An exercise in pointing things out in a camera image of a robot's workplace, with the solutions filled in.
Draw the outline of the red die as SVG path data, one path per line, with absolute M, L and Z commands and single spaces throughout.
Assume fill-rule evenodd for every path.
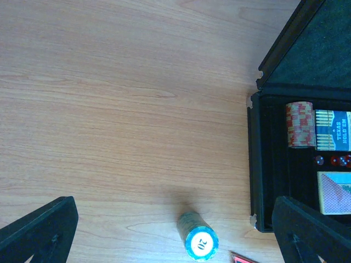
M 321 155 L 315 156 L 314 157 L 314 163 L 316 165 L 324 165 L 324 157 Z
M 339 157 L 338 156 L 332 156 L 330 162 L 335 167 L 340 166 Z
M 351 155 L 341 156 L 339 158 L 339 163 L 341 166 L 351 168 Z

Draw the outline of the triangular all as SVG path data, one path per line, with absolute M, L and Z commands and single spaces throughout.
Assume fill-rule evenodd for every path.
M 258 261 L 254 261 L 248 257 L 245 257 L 233 251 L 230 252 L 230 256 L 232 258 L 233 263 L 258 263 Z

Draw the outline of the blue gold card deck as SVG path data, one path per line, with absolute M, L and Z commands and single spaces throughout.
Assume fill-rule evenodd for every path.
M 350 152 L 350 111 L 315 110 L 316 149 Z

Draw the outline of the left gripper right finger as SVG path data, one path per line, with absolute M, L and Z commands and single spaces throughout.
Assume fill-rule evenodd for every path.
M 284 262 L 350 262 L 350 229 L 293 198 L 276 199 L 272 224 Z

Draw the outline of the black poker set case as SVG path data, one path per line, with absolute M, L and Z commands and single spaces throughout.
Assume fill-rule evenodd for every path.
M 350 111 L 350 1 L 301 1 L 258 69 L 247 106 L 251 220 L 272 232 L 278 197 L 320 212 L 317 172 L 350 172 L 330 162 L 350 152 L 288 147 L 285 110 L 309 101 L 314 117 L 315 110 Z M 318 155 L 324 165 L 314 163 Z M 350 215 L 328 216 L 350 225 Z

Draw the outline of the red poker chip stack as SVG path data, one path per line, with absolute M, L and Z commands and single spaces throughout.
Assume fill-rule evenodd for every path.
M 315 117 L 309 101 L 285 105 L 287 144 L 290 148 L 316 147 Z

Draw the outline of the green poker chip stack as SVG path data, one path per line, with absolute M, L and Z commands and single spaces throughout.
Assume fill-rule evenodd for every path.
M 183 213 L 178 219 L 177 230 L 188 256 L 194 261 L 206 262 L 216 255 L 218 236 L 199 213 Z

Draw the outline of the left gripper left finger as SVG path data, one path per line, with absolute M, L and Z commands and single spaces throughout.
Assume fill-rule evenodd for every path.
M 77 223 L 72 196 L 51 201 L 1 229 L 1 262 L 66 262 Z

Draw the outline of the red back card deck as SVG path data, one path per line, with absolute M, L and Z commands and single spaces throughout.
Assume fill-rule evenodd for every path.
M 317 172 L 319 207 L 324 215 L 350 215 L 350 172 Z

